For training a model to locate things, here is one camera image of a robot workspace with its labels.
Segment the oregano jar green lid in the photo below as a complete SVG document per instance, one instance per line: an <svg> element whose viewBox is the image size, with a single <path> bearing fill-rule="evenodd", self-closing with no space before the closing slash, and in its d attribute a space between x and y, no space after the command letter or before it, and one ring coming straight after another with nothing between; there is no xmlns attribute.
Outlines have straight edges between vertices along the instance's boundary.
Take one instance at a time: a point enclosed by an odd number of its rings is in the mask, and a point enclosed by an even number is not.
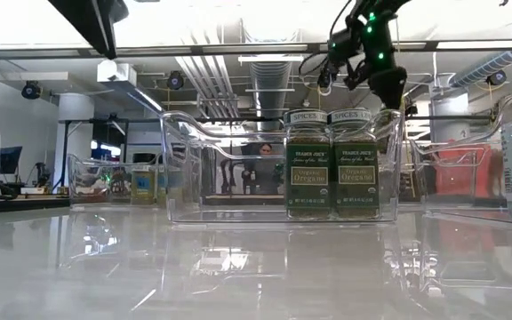
<svg viewBox="0 0 512 320"><path fill-rule="evenodd" d="M374 220L380 215L377 141L368 128L371 117L365 108L329 115L334 211L344 220Z"/></svg>
<svg viewBox="0 0 512 320"><path fill-rule="evenodd" d="M289 111L284 129L286 212L296 220L326 220L331 214L327 113L311 108Z"/></svg>

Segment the white ceiling box unit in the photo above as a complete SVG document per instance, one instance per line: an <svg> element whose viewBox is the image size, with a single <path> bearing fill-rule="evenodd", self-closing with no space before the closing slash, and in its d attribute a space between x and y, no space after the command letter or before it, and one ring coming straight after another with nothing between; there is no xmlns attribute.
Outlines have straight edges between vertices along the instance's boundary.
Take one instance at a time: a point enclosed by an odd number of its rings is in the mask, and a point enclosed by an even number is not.
<svg viewBox="0 0 512 320"><path fill-rule="evenodd" d="M104 60L97 66L97 81L99 83L127 82L136 85L137 72L131 64Z"/></svg>

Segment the black hanging ceiling device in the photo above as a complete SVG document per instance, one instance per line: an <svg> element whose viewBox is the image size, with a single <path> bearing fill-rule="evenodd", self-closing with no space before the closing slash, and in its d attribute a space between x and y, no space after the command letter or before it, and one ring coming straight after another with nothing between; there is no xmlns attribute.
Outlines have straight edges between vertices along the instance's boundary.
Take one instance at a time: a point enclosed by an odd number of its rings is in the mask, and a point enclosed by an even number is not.
<svg viewBox="0 0 512 320"><path fill-rule="evenodd" d="M324 66L317 78L317 91L320 96L328 96L332 91L332 76L327 66Z"/></svg>

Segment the black ceiling spotlight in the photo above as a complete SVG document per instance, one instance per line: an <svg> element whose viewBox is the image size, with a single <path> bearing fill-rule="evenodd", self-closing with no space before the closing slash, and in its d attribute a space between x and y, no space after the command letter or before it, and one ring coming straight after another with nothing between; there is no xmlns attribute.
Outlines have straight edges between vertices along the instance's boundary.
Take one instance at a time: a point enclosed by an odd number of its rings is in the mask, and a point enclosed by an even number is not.
<svg viewBox="0 0 512 320"><path fill-rule="evenodd" d="M500 86L507 81L507 74L503 70L488 75L485 82L490 86Z"/></svg>
<svg viewBox="0 0 512 320"><path fill-rule="evenodd" d="M170 90L176 91L183 87L184 78L178 70L172 71L166 80L166 85Z"/></svg>
<svg viewBox="0 0 512 320"><path fill-rule="evenodd" d="M42 88L37 81L27 81L21 90L21 96L26 100L37 100L42 95Z"/></svg>

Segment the white ceiling light fixture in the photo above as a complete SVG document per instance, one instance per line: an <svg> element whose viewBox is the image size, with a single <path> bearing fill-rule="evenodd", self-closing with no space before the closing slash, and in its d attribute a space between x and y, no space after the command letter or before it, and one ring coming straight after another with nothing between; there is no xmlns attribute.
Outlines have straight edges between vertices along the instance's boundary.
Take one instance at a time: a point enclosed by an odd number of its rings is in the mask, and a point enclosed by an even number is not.
<svg viewBox="0 0 512 320"><path fill-rule="evenodd" d="M302 56L290 56L290 55L254 55L254 56L239 56L237 60L241 63L249 62L302 62L304 58Z"/></svg>

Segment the clear plastic bin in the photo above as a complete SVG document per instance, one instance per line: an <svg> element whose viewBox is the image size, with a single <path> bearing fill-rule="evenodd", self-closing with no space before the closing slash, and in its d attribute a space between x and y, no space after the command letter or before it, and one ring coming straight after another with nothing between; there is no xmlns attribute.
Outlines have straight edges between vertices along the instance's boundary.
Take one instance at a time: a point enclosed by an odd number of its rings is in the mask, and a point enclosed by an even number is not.
<svg viewBox="0 0 512 320"><path fill-rule="evenodd" d="M274 131L246 131L243 127L227 132L213 132L208 126L183 112L168 112L161 116L163 165L182 171L183 199L167 202L169 218L179 222L379 222L392 221L397 216L401 149L404 116L400 111L386 109L371 113L368 123L377 141L379 167L380 215L374 220L344 220L334 211L334 165L332 132L327 113L327 128L331 141L330 192L331 214L326 220L296 220L288 216L281 205L203 205L205 196L250 195L242 179L244 160L259 159L247 156L243 147L249 143L269 143L281 173L278 195L285 192L284 184L284 116L277 120Z"/></svg>
<svg viewBox="0 0 512 320"><path fill-rule="evenodd" d="M155 154L155 201L157 169L163 164L161 154ZM68 192L72 205L131 204L132 161L120 163L106 160L81 159L68 155Z"/></svg>
<svg viewBox="0 0 512 320"><path fill-rule="evenodd" d="M422 145L412 140L412 161L414 177L420 188L421 205L427 212L451 214L484 220L499 220L512 222L512 213L508 209L505 184L504 163L502 172L503 197L494 199L479 199L470 196L438 195L436 192L436 169L432 155L445 148L457 148L466 145L487 143L501 150L501 127L512 122L512 94L498 100L495 104L498 114L490 126L483 132L467 138L449 140L447 142L432 142Z"/></svg>

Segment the person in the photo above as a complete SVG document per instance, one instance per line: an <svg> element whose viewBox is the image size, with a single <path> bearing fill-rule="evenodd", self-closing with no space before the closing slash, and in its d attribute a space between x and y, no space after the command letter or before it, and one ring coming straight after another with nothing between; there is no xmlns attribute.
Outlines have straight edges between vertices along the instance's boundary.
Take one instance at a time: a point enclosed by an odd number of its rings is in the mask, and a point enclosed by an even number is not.
<svg viewBox="0 0 512 320"><path fill-rule="evenodd" d="M281 173L276 169L277 161L268 158L273 155L269 143L249 143L243 147L247 156L260 156L259 159L244 160L242 179L249 186L251 195L278 195Z"/></svg>

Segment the black background monitor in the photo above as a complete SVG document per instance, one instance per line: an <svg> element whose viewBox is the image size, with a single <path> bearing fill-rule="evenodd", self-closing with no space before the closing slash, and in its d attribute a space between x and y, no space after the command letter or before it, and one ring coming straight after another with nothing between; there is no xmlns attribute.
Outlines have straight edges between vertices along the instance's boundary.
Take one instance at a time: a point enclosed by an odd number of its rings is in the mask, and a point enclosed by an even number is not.
<svg viewBox="0 0 512 320"><path fill-rule="evenodd" d="M19 168L22 146L1 148L0 174L15 174Z"/></svg>

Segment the background work table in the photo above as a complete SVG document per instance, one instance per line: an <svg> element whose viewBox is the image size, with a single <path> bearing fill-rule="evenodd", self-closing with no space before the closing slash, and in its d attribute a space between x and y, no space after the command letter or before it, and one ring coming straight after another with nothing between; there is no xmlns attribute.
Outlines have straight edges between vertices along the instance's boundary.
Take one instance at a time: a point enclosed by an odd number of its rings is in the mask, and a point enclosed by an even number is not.
<svg viewBox="0 0 512 320"><path fill-rule="evenodd" d="M281 205L283 195L212 195L205 196L203 205Z"/></svg>

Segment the dark background table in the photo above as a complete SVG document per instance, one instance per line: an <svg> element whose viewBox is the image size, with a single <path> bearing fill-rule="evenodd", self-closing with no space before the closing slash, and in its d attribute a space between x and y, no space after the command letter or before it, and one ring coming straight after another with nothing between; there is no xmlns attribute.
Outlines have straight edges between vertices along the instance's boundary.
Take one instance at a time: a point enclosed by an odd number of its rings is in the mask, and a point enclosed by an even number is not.
<svg viewBox="0 0 512 320"><path fill-rule="evenodd" d="M0 200L0 212L42 210L69 206L69 199L61 197L17 198L8 201Z"/></svg>

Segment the striped ceiling duct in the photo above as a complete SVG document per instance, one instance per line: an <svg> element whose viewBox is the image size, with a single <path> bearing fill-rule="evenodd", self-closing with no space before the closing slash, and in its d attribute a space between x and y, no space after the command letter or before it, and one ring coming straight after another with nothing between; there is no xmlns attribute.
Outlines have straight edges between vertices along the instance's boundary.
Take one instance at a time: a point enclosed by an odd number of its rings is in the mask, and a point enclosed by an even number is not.
<svg viewBox="0 0 512 320"><path fill-rule="evenodd" d="M510 65L512 65L512 49L494 52L456 73L449 79L448 85L451 88L468 87Z"/></svg>

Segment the overhead frame crossbar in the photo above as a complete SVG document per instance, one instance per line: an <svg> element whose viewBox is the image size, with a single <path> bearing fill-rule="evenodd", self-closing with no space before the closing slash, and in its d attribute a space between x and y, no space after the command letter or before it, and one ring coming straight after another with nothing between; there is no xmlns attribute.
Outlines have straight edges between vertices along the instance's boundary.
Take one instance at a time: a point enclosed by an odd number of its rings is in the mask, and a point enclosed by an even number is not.
<svg viewBox="0 0 512 320"><path fill-rule="evenodd" d="M512 50L512 39L502 40L442 40L395 42L400 52L493 52ZM194 44L145 47L121 47L119 58L171 56L241 55L241 54L308 54L326 53L325 43L265 43L265 44ZM0 45L0 60L99 59L101 55L89 46L66 44Z"/></svg>

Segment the red painted wall panel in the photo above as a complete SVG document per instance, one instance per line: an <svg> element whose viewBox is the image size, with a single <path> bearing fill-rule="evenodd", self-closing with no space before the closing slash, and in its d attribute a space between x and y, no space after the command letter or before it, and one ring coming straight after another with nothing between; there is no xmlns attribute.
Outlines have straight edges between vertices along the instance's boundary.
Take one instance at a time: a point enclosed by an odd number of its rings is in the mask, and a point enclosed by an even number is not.
<svg viewBox="0 0 512 320"><path fill-rule="evenodd" d="M432 155L438 195L503 197L501 150L487 143L445 148Z"/></svg>

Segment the silver ribbed ceiling duct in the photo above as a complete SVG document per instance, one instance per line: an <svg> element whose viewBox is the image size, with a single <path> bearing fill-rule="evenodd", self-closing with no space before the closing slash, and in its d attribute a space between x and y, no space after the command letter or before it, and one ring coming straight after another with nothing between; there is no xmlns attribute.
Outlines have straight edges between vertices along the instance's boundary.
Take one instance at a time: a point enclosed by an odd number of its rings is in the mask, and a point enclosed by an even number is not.
<svg viewBox="0 0 512 320"><path fill-rule="evenodd" d="M272 118L282 115L291 71L291 62L253 62L250 65L258 116Z"/></svg>

